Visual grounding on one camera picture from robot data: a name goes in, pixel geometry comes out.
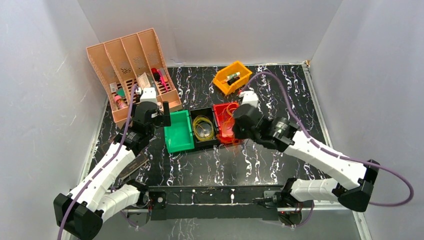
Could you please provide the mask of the green plastic bin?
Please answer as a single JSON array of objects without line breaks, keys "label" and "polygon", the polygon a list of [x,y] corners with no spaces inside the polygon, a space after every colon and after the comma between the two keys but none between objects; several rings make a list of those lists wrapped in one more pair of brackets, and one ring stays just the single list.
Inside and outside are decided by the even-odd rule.
[{"label": "green plastic bin", "polygon": [[195,148],[193,129],[188,110],[170,113],[171,125],[164,128],[165,144],[168,153],[189,151]]}]

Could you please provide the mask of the red plastic bin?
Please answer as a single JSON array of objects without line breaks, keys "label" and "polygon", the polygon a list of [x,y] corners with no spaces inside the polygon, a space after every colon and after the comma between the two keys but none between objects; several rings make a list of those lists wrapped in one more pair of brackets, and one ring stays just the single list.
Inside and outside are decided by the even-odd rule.
[{"label": "red plastic bin", "polygon": [[240,139],[235,138],[233,126],[235,120],[233,112],[239,107],[239,104],[234,102],[214,104],[214,116],[218,126],[217,139],[224,145],[238,145],[241,143]]}]

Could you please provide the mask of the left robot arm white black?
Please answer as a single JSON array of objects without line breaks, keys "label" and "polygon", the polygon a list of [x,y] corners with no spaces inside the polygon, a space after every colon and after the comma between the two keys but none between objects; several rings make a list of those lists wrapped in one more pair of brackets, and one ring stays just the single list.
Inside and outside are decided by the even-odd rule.
[{"label": "left robot arm white black", "polygon": [[169,103],[162,109],[151,101],[129,107],[130,116],[124,128],[109,146],[100,163],[67,195],[58,194],[53,201],[59,232],[64,231],[80,240],[92,240],[103,223],[129,206],[150,207],[149,187],[130,180],[112,193],[107,193],[124,168],[149,145],[155,130],[171,126]]}]

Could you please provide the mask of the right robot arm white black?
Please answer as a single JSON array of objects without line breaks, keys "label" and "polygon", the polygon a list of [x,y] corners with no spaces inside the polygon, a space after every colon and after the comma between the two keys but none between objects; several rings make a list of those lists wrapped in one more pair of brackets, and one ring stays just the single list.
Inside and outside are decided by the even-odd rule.
[{"label": "right robot arm white black", "polygon": [[307,136],[285,117],[269,118],[250,105],[242,104],[232,113],[232,131],[237,139],[251,139],[271,150],[298,158],[323,171],[326,179],[290,178],[280,198],[288,207],[305,201],[338,202],[355,212],[365,212],[371,199],[378,168],[351,162],[341,153]]}]

